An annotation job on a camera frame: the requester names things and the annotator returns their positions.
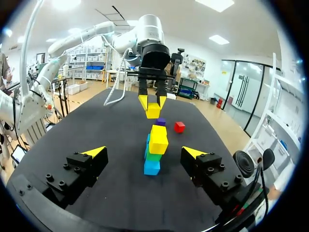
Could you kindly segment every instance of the black tabletop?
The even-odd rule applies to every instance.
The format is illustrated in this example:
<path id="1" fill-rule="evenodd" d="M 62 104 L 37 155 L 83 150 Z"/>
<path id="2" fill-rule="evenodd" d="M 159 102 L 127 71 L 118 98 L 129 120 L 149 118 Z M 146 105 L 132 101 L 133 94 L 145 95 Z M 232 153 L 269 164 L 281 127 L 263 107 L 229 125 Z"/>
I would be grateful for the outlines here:
<path id="1" fill-rule="evenodd" d="M 166 119 L 169 146 L 157 176 L 143 174 L 147 135 L 154 119 L 147 119 L 137 93 L 103 106 L 105 90 L 71 112 L 43 136 L 13 172 L 47 173 L 66 162 L 74 151 L 107 146 L 109 163 L 93 188 L 86 188 L 66 210 L 96 224 L 132 230 L 201 231 L 212 225 L 221 209 L 201 188 L 195 188 L 180 164 L 182 146 L 222 156 L 226 168 L 235 168 L 232 156 L 202 113 L 190 103 L 167 99 L 161 111 Z M 111 100 L 119 98 L 115 90 Z M 149 96 L 154 102 L 155 96 Z M 185 131 L 174 131 L 182 121 Z"/>

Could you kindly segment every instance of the person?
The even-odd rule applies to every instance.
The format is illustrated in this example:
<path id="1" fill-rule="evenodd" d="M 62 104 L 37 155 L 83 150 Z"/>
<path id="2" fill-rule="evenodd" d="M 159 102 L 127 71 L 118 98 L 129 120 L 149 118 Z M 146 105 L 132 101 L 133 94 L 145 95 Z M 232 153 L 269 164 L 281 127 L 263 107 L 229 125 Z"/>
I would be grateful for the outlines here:
<path id="1" fill-rule="evenodd" d="M 3 80 L 5 79 L 7 83 L 10 83 L 12 80 L 12 72 L 6 60 L 6 56 L 2 51 L 0 51 L 0 75 L 0 90 L 5 91 L 5 84 Z"/>

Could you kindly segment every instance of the floor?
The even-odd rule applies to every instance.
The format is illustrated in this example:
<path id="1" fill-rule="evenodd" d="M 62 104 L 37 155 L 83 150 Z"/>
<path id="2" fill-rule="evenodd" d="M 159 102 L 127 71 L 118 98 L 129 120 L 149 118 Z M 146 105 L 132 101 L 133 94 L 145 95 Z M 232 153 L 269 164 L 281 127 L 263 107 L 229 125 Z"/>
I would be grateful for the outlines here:
<path id="1" fill-rule="evenodd" d="M 69 109 L 75 110 L 82 103 L 91 99 L 101 91 L 106 89 L 106 83 L 103 85 L 100 81 L 88 81 L 88 89 L 79 92 L 75 95 L 69 95 Z M 138 92 L 138 88 L 133 86 L 132 91 Z M 148 94 L 155 94 L 154 89 L 148 89 Z M 60 102 L 58 96 L 54 96 L 55 106 L 60 109 Z M 213 128 L 217 131 L 218 135 L 222 139 L 223 143 L 233 155 L 237 150 L 242 150 L 249 141 L 249 136 L 242 130 L 242 128 L 223 110 L 218 109 L 215 105 L 211 105 L 209 101 L 201 101 L 196 99 L 186 99 L 177 97 L 177 101 L 185 101 L 193 103 L 204 117 L 211 123 Z M 49 117 L 49 120 L 57 123 L 57 117 L 55 114 Z M 15 147 L 16 141 L 12 142 L 12 146 Z M 1 177 L 4 183 L 7 183 L 9 177 L 14 171 L 12 167 L 12 158 L 2 163 L 6 170 L 1 172 Z"/>

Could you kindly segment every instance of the ceiling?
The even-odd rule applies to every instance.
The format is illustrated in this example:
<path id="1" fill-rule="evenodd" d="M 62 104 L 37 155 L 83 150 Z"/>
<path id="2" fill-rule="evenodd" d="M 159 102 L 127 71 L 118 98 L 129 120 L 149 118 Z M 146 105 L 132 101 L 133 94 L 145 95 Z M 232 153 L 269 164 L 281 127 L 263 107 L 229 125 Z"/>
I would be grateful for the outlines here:
<path id="1" fill-rule="evenodd" d="M 27 21 L 36 0 L 16 13 L 9 25 L 13 35 L 3 41 L 3 50 L 17 44 L 24 34 Z M 138 20 L 145 14 L 160 18 L 166 35 L 179 37 L 206 46 L 224 55 L 255 55 L 272 57 L 276 52 L 281 57 L 277 23 L 259 0 L 234 0 L 235 4 L 219 13 L 195 0 L 82 0 L 82 3 L 69 11 L 53 8 L 51 0 L 46 0 L 38 13 L 30 46 L 48 46 L 49 38 L 64 38 L 68 29 L 87 28 L 107 19 L 103 14 L 115 13 L 115 6 L 125 20 Z M 119 15 L 111 19 L 121 20 Z M 129 30 L 132 27 L 117 27 Z M 209 40 L 218 34 L 230 43 L 218 45 Z"/>

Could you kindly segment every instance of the bolt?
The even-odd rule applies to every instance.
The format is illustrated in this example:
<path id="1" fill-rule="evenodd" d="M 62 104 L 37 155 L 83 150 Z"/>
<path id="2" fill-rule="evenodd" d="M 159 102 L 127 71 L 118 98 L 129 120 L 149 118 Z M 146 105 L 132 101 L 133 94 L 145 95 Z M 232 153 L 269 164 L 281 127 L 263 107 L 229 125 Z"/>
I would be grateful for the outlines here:
<path id="1" fill-rule="evenodd" d="M 234 181 L 235 181 L 236 183 L 240 183 L 240 182 L 242 181 L 241 175 L 236 175 Z"/>
<path id="2" fill-rule="evenodd" d="M 70 169 L 70 165 L 67 164 L 67 163 L 65 163 L 65 164 L 63 164 L 63 168 L 64 168 L 65 170 L 68 170 L 68 169 Z"/>
<path id="3" fill-rule="evenodd" d="M 53 177 L 53 175 L 51 175 L 51 174 L 47 174 L 45 177 L 46 177 L 46 179 L 47 179 L 49 182 L 53 182 L 53 181 L 54 181 L 54 177 Z"/>
<path id="4" fill-rule="evenodd" d="M 209 168 L 207 169 L 207 173 L 208 173 L 209 175 L 211 175 L 211 174 L 213 173 L 213 171 L 214 171 L 214 168 L 212 168 L 212 167 L 209 167 Z"/>
<path id="5" fill-rule="evenodd" d="M 224 164 L 220 164 L 220 166 L 219 166 L 220 171 L 223 171 L 224 168 L 225 168 Z"/>
<path id="6" fill-rule="evenodd" d="M 63 180 L 59 181 L 59 187 L 61 189 L 64 189 L 67 186 L 66 182 L 64 182 Z"/>
<path id="7" fill-rule="evenodd" d="M 222 189 L 223 191 L 227 190 L 227 188 L 228 188 L 228 182 L 226 182 L 226 181 L 222 182 L 222 184 L 221 184 L 220 187 L 221 187 L 221 189 Z"/>
<path id="8" fill-rule="evenodd" d="M 80 173 L 80 172 L 81 172 L 81 169 L 80 169 L 79 167 L 76 167 L 76 168 L 74 168 L 74 171 L 75 171 L 76 173 Z"/>

